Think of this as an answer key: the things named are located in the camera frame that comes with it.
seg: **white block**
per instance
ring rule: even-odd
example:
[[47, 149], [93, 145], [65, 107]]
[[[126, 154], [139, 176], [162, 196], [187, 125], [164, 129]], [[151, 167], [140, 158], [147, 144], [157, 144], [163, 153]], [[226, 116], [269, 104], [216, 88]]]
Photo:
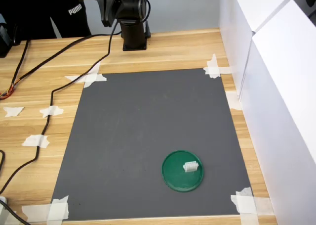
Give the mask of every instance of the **white block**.
[[198, 163], [196, 161], [186, 162], [183, 165], [183, 169], [185, 170], [185, 172], [194, 172], [198, 169]]
[[220, 29], [238, 95], [251, 38], [290, 0], [220, 0]]
[[241, 103], [279, 225], [316, 224], [316, 28], [290, 1], [254, 37]]

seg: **masking tape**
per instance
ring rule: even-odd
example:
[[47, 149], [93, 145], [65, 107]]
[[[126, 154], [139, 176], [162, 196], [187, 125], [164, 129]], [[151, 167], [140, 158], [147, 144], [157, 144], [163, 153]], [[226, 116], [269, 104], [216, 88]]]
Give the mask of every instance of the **masking tape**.
[[19, 225], [20, 222], [8, 211], [4, 210], [4, 216], [6, 217], [4, 225]]
[[[84, 83], [84, 88], [87, 88], [91, 86], [94, 82], [104, 82], [107, 80], [107, 78], [103, 77], [102, 74], [98, 74], [100, 68], [100, 62], [98, 62], [85, 76], [78, 79], [76, 83]], [[69, 80], [73, 81], [75, 80], [79, 75], [77, 76], [66, 76]]]
[[61, 225], [68, 219], [68, 196], [54, 199], [51, 204], [22, 206], [22, 212], [28, 217], [27, 222], [47, 222], [48, 225]]
[[15, 117], [21, 113], [24, 107], [4, 107], [3, 109], [6, 111], [5, 117]]
[[221, 74], [231, 74], [230, 67], [218, 67], [216, 54], [213, 54], [213, 57], [210, 61], [207, 62], [207, 67], [203, 68], [206, 75], [209, 75], [210, 78], [220, 77]]
[[236, 191], [231, 200], [240, 213], [242, 225], [258, 225], [258, 215], [274, 215], [270, 198], [253, 197], [250, 187]]
[[42, 148], [47, 148], [49, 145], [49, 141], [47, 140], [47, 136], [44, 135], [31, 135], [25, 139], [22, 143], [22, 146], [31, 146], [36, 147], [40, 146]]
[[241, 110], [241, 104], [236, 91], [226, 91], [226, 98], [230, 109]]
[[64, 110], [59, 108], [58, 106], [50, 106], [46, 109], [40, 110], [40, 113], [43, 114], [43, 118], [47, 117], [48, 115], [61, 115], [64, 113]]

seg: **black cable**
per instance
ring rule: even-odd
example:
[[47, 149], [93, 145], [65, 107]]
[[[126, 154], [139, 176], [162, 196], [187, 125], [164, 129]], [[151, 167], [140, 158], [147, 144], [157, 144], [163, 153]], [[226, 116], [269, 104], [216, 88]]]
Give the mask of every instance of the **black cable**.
[[21, 57], [21, 59], [20, 59], [20, 62], [19, 62], [19, 64], [18, 64], [16, 70], [15, 70], [15, 73], [14, 73], [14, 75], [13, 75], [11, 84], [14, 84], [14, 82], [15, 82], [16, 76], [18, 75], [18, 72], [19, 72], [19, 70], [20, 70], [20, 67], [21, 67], [21, 65], [22, 65], [22, 62], [23, 62], [23, 60], [24, 60], [24, 57], [25, 57], [25, 54], [26, 54], [26, 50], [28, 49], [29, 43], [30, 43], [30, 40], [27, 40], [26, 43], [25, 43], [25, 47], [24, 47], [24, 50], [23, 50], [22, 57]]
[[144, 18], [143, 22], [146, 22], [149, 15], [150, 15], [150, 12], [152, 10], [152, 6], [150, 5], [150, 2], [148, 0], [146, 0], [146, 2], [148, 3], [148, 13], [147, 13], [147, 16]]
[[[87, 71], [85, 71], [84, 73], [82, 73], [82, 74], [81, 74], [80, 76], [78, 76], [76, 79], [74, 79], [73, 81], [71, 81], [71, 82], [69, 82], [69, 83], [67, 83], [67, 84], [65, 84], [65, 85], [63, 85], [63, 86], [61, 86], [61, 87], [59, 87], [59, 88], [54, 89], [54, 90], [51, 92], [51, 95], [50, 95], [50, 106], [53, 105], [54, 93], [55, 93], [56, 91], [62, 90], [62, 89], [64, 89], [64, 88], [70, 86], [71, 84], [73, 84], [74, 82], [76, 82], [78, 79], [80, 79], [81, 77], [83, 77], [84, 75], [86, 75], [98, 62], [102, 61], [104, 58], [106, 58], [106, 57], [108, 57], [108, 56], [110, 55], [110, 53], [111, 53], [112, 37], [113, 37], [113, 35], [114, 35], [114, 31], [115, 31], [117, 25], [118, 25], [118, 22], [116, 22], [116, 24], [114, 25], [113, 30], [112, 30], [112, 33], [111, 33], [111, 35], [110, 35], [108, 53], [105, 54], [103, 57], [101, 57], [99, 60], [97, 60]], [[56, 56], [58, 56], [59, 54], [61, 54], [60, 51], [57, 52], [57, 53], [56, 53], [57, 55], [55, 54], [55, 55], [53, 55], [52, 57], [50, 57], [49, 59], [52, 60], [53, 58], [55, 58]], [[49, 125], [49, 121], [50, 121], [50, 115], [48, 115], [48, 117], [47, 117], [47, 121], [46, 121], [45, 127], [44, 127], [44, 129], [43, 129], [43, 131], [42, 131], [42, 133], [41, 133], [42, 135], [45, 134], [45, 132], [46, 132], [46, 130], [47, 130], [47, 128], [48, 128], [48, 125]], [[3, 165], [3, 162], [4, 162], [4, 155], [5, 155], [5, 154], [4, 154], [4, 152], [3, 152], [2, 150], [0, 150], [0, 152], [2, 153], [2, 159], [1, 159], [1, 162], [0, 162], [0, 171], [1, 171], [1, 168], [2, 168], [2, 165]], [[23, 167], [25, 167], [26, 165], [28, 165], [28, 164], [30, 164], [30, 163], [32, 163], [32, 162], [34, 162], [34, 161], [36, 161], [36, 160], [38, 159], [39, 153], [40, 153], [40, 146], [38, 145], [37, 148], [36, 148], [36, 154], [35, 154], [34, 159], [32, 159], [32, 160], [30, 160], [30, 161], [24, 163], [23, 165], [21, 165], [19, 168], [17, 168], [17, 169], [12, 173], [12, 175], [9, 177], [9, 179], [7, 180], [7, 182], [4, 184], [2, 190], [0, 191], [0, 194], [2, 194], [2, 193], [4, 192], [4, 190], [6, 189], [6, 187], [8, 186], [8, 184], [11, 182], [12, 178], [19, 172], [19, 170], [21, 170], [21, 169], [22, 169]], [[10, 207], [9, 207], [8, 205], [6, 205], [4, 202], [1, 201], [0, 203], [1, 203], [17, 220], [19, 220], [21, 223], [23, 223], [23, 224], [25, 224], [25, 225], [30, 225], [28, 222], [24, 221], [24, 220], [23, 220], [22, 218], [20, 218], [17, 214], [15, 214], [14, 211], [12, 211], [12, 209], [10, 209]]]
[[55, 53], [54, 55], [50, 56], [48, 59], [44, 60], [42, 63], [40, 63], [39, 65], [37, 65], [36, 67], [34, 67], [32, 70], [30, 70], [29, 72], [27, 72], [26, 74], [24, 74], [20, 79], [24, 79], [27, 76], [31, 75], [32, 73], [34, 73], [37, 69], [39, 69], [41, 66], [45, 65], [46, 63], [48, 63], [49, 61], [51, 61], [52, 59], [56, 58], [58, 55], [60, 55], [61, 53], [65, 52], [66, 50], [70, 49], [72, 46], [79, 44], [85, 40], [88, 40], [92, 37], [96, 37], [96, 36], [108, 36], [107, 34], [96, 34], [96, 35], [90, 35], [90, 36], [86, 36], [86, 37], [82, 37], [74, 42], [71, 42], [70, 44], [68, 44], [67, 46], [65, 46], [64, 48], [62, 48], [60, 51], [58, 51], [57, 53]]
[[2, 154], [1, 162], [0, 162], [0, 173], [1, 173], [1, 168], [2, 168], [2, 166], [3, 166], [4, 159], [5, 159], [5, 152], [3, 152], [3, 151], [0, 149], [0, 153]]
[[[148, 3], [148, 13], [147, 13], [147, 16], [144, 18], [143, 22], [146, 22], [149, 15], [150, 15], [150, 12], [151, 12], [151, 4], [148, 0], [146, 0], [146, 2]], [[113, 29], [112, 29], [112, 32], [110, 34], [110, 40], [109, 40], [109, 47], [108, 47], [108, 53], [105, 54], [103, 57], [101, 57], [99, 60], [97, 60], [86, 72], [84, 72], [83, 74], [81, 74], [80, 76], [78, 76], [76, 79], [74, 79], [73, 81], [59, 87], [59, 88], [56, 88], [54, 89], [52, 92], [51, 92], [51, 95], [50, 95], [50, 106], [53, 105], [53, 98], [54, 98], [54, 93], [56, 91], [59, 91], [59, 90], [62, 90], [64, 88], [67, 88], [68, 86], [70, 86], [71, 84], [73, 84], [74, 82], [76, 82], [78, 79], [80, 79], [81, 77], [83, 77], [84, 75], [86, 75], [98, 62], [102, 61], [104, 58], [108, 57], [111, 53], [111, 42], [112, 42], [112, 37], [114, 35], [119, 35], [121, 34], [121, 31], [118, 32], [118, 33], [115, 33], [114, 34], [114, 31], [116, 29], [118, 25], [118, 22], [115, 23]], [[70, 44], [68, 44], [66, 47], [62, 48], [60, 51], [58, 51], [57, 53], [55, 53], [54, 55], [52, 55], [51, 57], [49, 57], [48, 59], [44, 60], [42, 63], [40, 63], [39, 65], [37, 65], [36, 67], [34, 67], [32, 70], [30, 70], [29, 72], [27, 72], [26, 74], [24, 74], [20, 80], [26, 78], [27, 76], [31, 75], [32, 73], [34, 73], [36, 70], [38, 70], [41, 66], [45, 65], [46, 63], [48, 63], [49, 61], [51, 61], [52, 59], [54, 59], [55, 57], [57, 57], [58, 55], [60, 55], [61, 53], [63, 53], [64, 51], [68, 50], [69, 48], [71, 48], [72, 46], [76, 45], [76, 44], [79, 44], [85, 40], [88, 40], [92, 37], [96, 37], [96, 36], [108, 36], [107, 34], [97, 34], [97, 35], [90, 35], [90, 36], [87, 36], [87, 37], [83, 37], [83, 38], [80, 38], [74, 42], [71, 42]], [[15, 70], [15, 73], [14, 73], [14, 76], [12, 78], [12, 83], [14, 83], [15, 79], [16, 79], [16, 76], [19, 72], [19, 69], [22, 65], [22, 62], [24, 60], [24, 57], [25, 57], [25, 54], [26, 54], [26, 51], [27, 51], [27, 48], [28, 48], [28, 45], [30, 43], [30, 40], [27, 40], [26, 44], [25, 44], [25, 47], [24, 47], [24, 51], [23, 51], [23, 54], [22, 54], [22, 57], [20, 59], [20, 62], [17, 66], [17, 69]], [[46, 130], [48, 128], [48, 125], [49, 125], [49, 122], [50, 122], [50, 115], [47, 116], [47, 121], [46, 121], [46, 124], [45, 124], [45, 127], [44, 129], [42, 130], [42, 135], [44, 135], [46, 133]], [[2, 169], [2, 166], [3, 166], [3, 163], [4, 163], [4, 159], [5, 159], [5, 153], [4, 151], [0, 150], [1, 154], [2, 154], [2, 158], [1, 158], [1, 162], [0, 162], [0, 172], [1, 172], [1, 169]], [[6, 189], [6, 187], [9, 185], [9, 183], [11, 182], [12, 178], [25, 166], [27, 166], [28, 164], [36, 161], [39, 157], [39, 153], [40, 153], [40, 146], [38, 145], [37, 148], [36, 148], [36, 154], [35, 154], [35, 157], [24, 163], [23, 165], [21, 165], [20, 167], [18, 167], [13, 173], [12, 175], [9, 177], [9, 179], [7, 180], [7, 182], [4, 184], [3, 188], [1, 189], [0, 191], [0, 195], [4, 192], [4, 190]], [[0, 204], [2, 204], [17, 220], [19, 220], [21, 223], [25, 224], [25, 225], [30, 225], [28, 222], [24, 221], [22, 218], [20, 218], [17, 214], [14, 213], [13, 210], [10, 209], [10, 207], [8, 205], [6, 205], [4, 202], [0, 201]]]

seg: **person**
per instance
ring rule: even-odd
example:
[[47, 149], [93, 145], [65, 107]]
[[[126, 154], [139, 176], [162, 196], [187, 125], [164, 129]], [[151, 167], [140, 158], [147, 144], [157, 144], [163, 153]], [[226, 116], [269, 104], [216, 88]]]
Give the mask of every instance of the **person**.
[[21, 40], [56, 38], [50, 19], [63, 38], [91, 35], [79, 0], [0, 0], [0, 13], [9, 35]]

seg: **puma logo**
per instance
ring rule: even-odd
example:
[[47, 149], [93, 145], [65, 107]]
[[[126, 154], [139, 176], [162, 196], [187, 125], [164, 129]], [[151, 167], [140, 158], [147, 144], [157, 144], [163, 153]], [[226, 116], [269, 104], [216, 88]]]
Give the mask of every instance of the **puma logo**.
[[74, 8], [68, 10], [68, 12], [70, 15], [72, 15], [72, 14], [79, 12], [81, 9], [82, 9], [82, 6], [81, 6], [81, 4], [79, 4], [79, 5], [75, 6]]

